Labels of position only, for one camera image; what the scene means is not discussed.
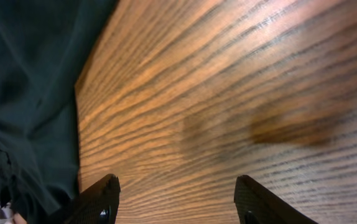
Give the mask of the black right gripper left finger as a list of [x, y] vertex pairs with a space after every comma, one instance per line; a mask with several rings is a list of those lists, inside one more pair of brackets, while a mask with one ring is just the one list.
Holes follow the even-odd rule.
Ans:
[[119, 179], [108, 174], [51, 214], [49, 224], [115, 224], [121, 188]]

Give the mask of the black polo shirt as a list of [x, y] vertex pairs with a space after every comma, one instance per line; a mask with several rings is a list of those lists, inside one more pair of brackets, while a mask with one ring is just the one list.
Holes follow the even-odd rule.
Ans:
[[75, 83], [110, 0], [0, 0], [0, 201], [44, 223], [78, 191]]

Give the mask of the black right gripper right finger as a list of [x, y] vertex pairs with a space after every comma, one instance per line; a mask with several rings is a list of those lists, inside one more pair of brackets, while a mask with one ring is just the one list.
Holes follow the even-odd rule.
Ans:
[[240, 224], [317, 224], [248, 175], [234, 189]]

